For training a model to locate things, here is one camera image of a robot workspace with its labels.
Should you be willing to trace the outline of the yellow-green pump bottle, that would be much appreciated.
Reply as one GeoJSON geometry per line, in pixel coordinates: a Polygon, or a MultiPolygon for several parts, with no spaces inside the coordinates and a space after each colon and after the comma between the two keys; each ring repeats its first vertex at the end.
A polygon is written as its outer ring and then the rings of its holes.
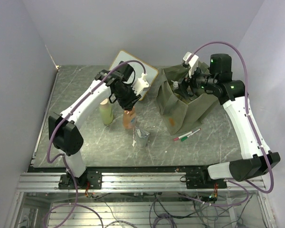
{"type": "Polygon", "coordinates": [[[179,88],[178,81],[171,81],[171,82],[172,82],[172,85],[171,85],[172,91],[177,90],[179,88]]]}

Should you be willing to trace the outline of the orange bottle pink cap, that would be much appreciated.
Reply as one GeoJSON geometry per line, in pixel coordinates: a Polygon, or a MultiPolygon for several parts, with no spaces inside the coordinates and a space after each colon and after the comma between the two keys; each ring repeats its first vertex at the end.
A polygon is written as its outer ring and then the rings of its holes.
{"type": "Polygon", "coordinates": [[[125,129],[132,129],[136,124],[136,112],[135,107],[132,110],[123,111],[123,126],[125,129]]]}

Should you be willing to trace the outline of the olive canvas bag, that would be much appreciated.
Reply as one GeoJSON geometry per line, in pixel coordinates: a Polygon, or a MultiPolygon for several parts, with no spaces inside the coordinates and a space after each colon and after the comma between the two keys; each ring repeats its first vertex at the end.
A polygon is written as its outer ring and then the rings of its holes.
{"type": "Polygon", "coordinates": [[[170,135],[187,133],[202,125],[202,121],[219,104],[218,98],[199,89],[193,100],[185,100],[172,91],[173,81],[188,73],[182,65],[161,69],[158,78],[160,87],[156,105],[170,135]]]}

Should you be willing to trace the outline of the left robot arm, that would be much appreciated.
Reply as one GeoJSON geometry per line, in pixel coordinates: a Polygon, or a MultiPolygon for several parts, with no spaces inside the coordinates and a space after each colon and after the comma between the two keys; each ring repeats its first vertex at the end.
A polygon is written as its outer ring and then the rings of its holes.
{"type": "Polygon", "coordinates": [[[131,63],[138,60],[121,61],[112,70],[102,70],[92,81],[90,87],[67,109],[61,113],[52,113],[48,117],[49,146],[47,162],[53,163],[62,157],[66,173],[60,176],[60,190],[77,190],[83,187],[100,189],[101,175],[88,171],[81,155],[84,139],[80,128],[87,117],[102,101],[118,102],[125,111],[132,111],[142,97],[141,92],[149,84],[145,80],[146,68],[142,67],[141,77],[131,83],[127,80],[135,72],[131,63]]]}

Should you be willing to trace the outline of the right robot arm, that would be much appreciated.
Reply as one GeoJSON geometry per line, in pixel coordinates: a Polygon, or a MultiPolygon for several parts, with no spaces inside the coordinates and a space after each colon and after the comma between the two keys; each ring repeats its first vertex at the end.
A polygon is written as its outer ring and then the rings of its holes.
{"type": "Polygon", "coordinates": [[[281,160],[279,153],[272,152],[262,137],[251,111],[249,98],[245,96],[245,84],[232,78],[232,58],[228,54],[213,54],[209,72],[203,73],[198,66],[199,57],[187,52],[183,67],[189,71],[180,78],[179,95],[189,97],[187,88],[195,92],[202,89],[218,98],[228,114],[236,132],[241,159],[210,165],[208,172],[200,176],[205,188],[212,187],[217,179],[247,181],[270,173],[281,160]]]}

